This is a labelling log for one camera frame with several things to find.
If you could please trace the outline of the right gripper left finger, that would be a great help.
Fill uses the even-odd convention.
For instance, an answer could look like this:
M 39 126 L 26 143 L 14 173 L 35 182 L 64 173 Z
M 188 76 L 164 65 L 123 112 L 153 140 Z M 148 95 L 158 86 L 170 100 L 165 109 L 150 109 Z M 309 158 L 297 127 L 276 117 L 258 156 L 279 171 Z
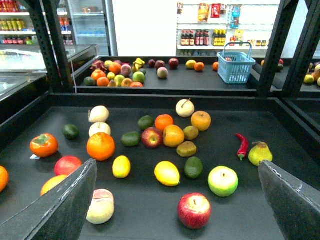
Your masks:
M 0 225 L 2 240 L 79 239 L 97 179 L 97 164 L 87 160 L 49 192 Z

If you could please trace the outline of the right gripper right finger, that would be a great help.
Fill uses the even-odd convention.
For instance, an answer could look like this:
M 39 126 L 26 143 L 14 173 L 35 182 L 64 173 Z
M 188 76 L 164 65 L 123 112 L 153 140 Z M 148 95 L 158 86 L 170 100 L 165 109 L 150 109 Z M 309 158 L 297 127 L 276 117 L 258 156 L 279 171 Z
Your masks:
M 258 174 L 284 239 L 318 240 L 320 192 L 267 160 L 260 163 Z

